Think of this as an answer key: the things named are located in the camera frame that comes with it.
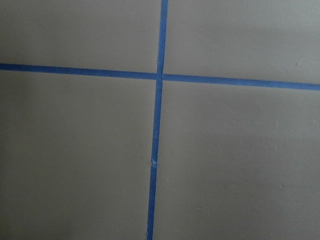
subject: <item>gray surface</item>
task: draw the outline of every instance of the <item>gray surface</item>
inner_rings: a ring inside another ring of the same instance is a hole
[[[320,236],[317,91],[164,82],[155,240]]]
[[[2,0],[0,63],[156,72],[160,3]]]
[[[145,239],[154,92],[0,71],[0,239]]]
[[[170,0],[166,74],[320,84],[320,2]]]

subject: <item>blue line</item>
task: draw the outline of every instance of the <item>blue line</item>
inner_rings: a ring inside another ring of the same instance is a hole
[[[320,91],[320,84],[301,83],[301,82],[252,80],[252,79],[241,79],[241,78],[189,76],[189,75],[175,75],[175,74],[163,74],[163,80],[177,81],[177,82],[190,82],[190,83],[224,84],[224,85],[253,86],[253,87],[266,87],[266,88],[278,88],[278,89],[299,89],[299,90]]]
[[[158,59],[157,59],[155,101],[154,101],[153,137],[152,137],[152,150],[151,150],[149,205],[148,205],[148,219],[147,219],[147,232],[146,232],[147,240],[152,240],[154,235],[157,165],[158,165],[158,149],[159,149],[159,135],[160,135],[163,70],[164,70],[164,63],[165,63],[167,15],[168,15],[168,0],[161,0]]]
[[[149,73],[149,72],[113,71],[113,70],[102,70],[102,69],[60,67],[60,66],[22,65],[22,64],[8,64],[8,63],[0,63],[0,70],[36,72],[36,73],[51,73],[51,74],[73,74],[73,75],[86,75],[86,76],[102,76],[102,77],[114,77],[114,78],[129,78],[129,79],[155,80],[157,78],[156,73]]]

